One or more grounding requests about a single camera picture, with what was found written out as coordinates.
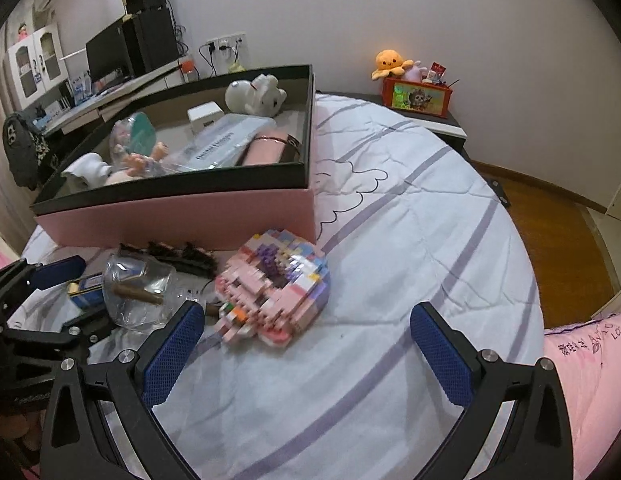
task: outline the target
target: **silver bolt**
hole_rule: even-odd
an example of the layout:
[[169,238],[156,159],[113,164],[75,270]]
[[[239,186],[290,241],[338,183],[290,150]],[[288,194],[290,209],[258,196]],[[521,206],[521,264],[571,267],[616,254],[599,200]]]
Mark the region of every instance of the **silver bolt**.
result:
[[544,370],[550,372],[555,368],[555,363],[551,361],[548,357],[542,357],[540,359],[540,366],[544,368]]
[[121,363],[130,363],[135,359],[135,350],[122,350],[117,357]]
[[484,359],[484,361],[488,361],[489,363],[494,363],[499,359],[499,355],[494,350],[486,348],[485,350],[481,351],[481,358]]
[[68,359],[62,361],[62,370],[64,370],[65,372],[73,368],[73,366],[75,366],[75,359],[73,359],[72,357],[69,357]]

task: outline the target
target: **cabinet door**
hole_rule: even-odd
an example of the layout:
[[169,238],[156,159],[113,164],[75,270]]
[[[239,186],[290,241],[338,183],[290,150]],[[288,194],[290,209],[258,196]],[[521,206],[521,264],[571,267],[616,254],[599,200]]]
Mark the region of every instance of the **cabinet door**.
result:
[[62,46],[60,45],[57,26],[49,25],[36,30],[33,37],[44,86],[49,91],[68,79],[66,63],[60,61]]
[[46,93],[42,75],[37,67],[32,36],[9,49],[8,62],[17,99],[24,109]]

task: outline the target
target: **building block toy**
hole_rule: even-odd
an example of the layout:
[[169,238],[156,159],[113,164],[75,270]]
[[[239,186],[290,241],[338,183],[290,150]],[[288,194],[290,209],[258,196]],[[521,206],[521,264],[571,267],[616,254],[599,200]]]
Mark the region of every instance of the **building block toy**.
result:
[[284,348],[324,309],[331,273],[324,253],[288,231],[248,240],[215,280],[222,300],[215,332],[228,344],[257,336]]

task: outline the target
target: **pink box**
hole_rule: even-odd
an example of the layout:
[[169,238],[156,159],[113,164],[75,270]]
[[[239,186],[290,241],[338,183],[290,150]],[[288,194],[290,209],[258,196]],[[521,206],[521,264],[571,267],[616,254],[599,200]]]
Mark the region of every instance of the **pink box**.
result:
[[[215,101],[228,111],[223,98],[228,85],[261,73],[279,79],[279,86],[288,94],[282,112],[299,118],[288,121],[300,130],[296,135],[302,143],[299,162],[171,174],[75,194],[63,191],[61,172],[72,161],[92,151],[106,160],[115,121],[136,111],[145,112],[158,131],[158,140],[163,140],[165,130],[190,128],[188,108]],[[315,243],[315,196],[310,178],[315,161],[314,105],[310,65],[207,78],[139,99],[98,127],[64,161],[33,203],[36,220],[55,242],[73,247],[144,246],[154,240],[236,250],[254,234],[269,229],[288,230]]]

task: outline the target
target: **bed sheet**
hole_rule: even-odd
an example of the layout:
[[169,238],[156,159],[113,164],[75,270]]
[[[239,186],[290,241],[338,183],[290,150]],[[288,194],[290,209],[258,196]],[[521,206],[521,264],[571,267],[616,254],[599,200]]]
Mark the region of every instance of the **bed sheet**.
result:
[[[411,341],[409,314],[420,301],[478,349],[524,364],[542,356],[533,269],[478,173],[431,132],[378,105],[319,94],[313,120],[318,245],[328,254],[331,299],[284,351],[258,341],[220,348],[206,329],[154,409],[204,479],[412,479],[460,415]],[[37,228],[24,256],[80,254],[89,274],[110,253],[57,247]],[[33,295],[12,323],[58,330],[78,313],[57,287]],[[93,347],[91,362],[143,339],[116,333]],[[509,409],[469,476],[489,462]],[[145,477],[107,412],[130,469]]]

